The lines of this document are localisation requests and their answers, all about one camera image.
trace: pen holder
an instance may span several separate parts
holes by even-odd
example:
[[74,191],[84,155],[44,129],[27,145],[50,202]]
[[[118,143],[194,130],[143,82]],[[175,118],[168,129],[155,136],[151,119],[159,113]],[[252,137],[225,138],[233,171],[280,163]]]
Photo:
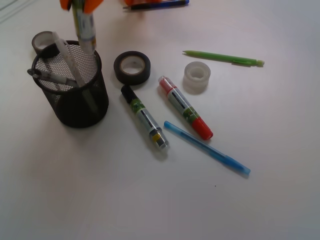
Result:
[[[36,78],[33,80],[42,89],[63,124],[72,128],[87,128],[98,123],[106,115],[109,106],[101,59],[97,51],[92,55],[85,54],[78,41],[67,42],[85,85],[72,87]],[[47,46],[35,57],[32,69],[74,79],[56,44]]]

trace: red cap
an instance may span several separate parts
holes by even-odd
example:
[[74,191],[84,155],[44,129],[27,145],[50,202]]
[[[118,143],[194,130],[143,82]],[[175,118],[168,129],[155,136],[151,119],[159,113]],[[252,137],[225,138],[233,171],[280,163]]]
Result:
[[203,140],[209,140],[214,135],[201,117],[198,117],[196,120],[193,121],[192,127]]
[[158,82],[167,95],[172,89],[176,88],[176,85],[166,76],[161,76]]

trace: green mechanical pencil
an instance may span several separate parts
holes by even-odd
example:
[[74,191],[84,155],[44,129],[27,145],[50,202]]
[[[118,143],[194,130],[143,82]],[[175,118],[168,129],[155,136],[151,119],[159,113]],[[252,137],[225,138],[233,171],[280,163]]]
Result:
[[215,54],[215,53],[209,53],[209,52],[203,52],[203,51],[183,51],[183,52],[191,57],[217,60],[217,61],[245,65],[245,66],[263,67],[265,64],[265,62],[262,60],[243,58],[243,57],[237,57],[237,56],[221,55],[221,54]]

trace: black pen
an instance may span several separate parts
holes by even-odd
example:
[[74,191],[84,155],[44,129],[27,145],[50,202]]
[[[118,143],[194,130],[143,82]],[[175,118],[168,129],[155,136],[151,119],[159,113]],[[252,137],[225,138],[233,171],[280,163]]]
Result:
[[157,9],[157,8],[169,8],[175,6],[184,6],[189,3],[189,0],[171,0],[154,3],[141,3],[131,6],[125,6],[123,9],[129,10],[142,10],[142,9]]

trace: blue pen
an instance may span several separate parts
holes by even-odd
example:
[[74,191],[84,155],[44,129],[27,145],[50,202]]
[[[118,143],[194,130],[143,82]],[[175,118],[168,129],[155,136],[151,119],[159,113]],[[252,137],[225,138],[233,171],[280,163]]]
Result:
[[196,145],[197,147],[201,148],[204,150],[207,154],[209,154],[211,157],[215,158],[219,162],[239,171],[240,173],[249,175],[251,170],[247,168],[246,166],[243,166],[241,163],[237,162],[233,158],[224,155],[223,153],[219,152],[218,150],[214,149],[213,147],[199,141],[189,133],[183,131],[182,129],[178,128],[177,126],[173,125],[172,123],[165,121],[164,122],[164,127],[166,129],[171,130],[172,132],[176,133],[177,135],[181,136],[188,142]]
[[188,3],[189,3],[189,0],[170,0],[170,1],[163,1],[163,2],[135,4],[131,6],[125,6],[123,9],[142,10],[142,9],[169,8],[169,7],[184,6],[184,5],[187,5]]

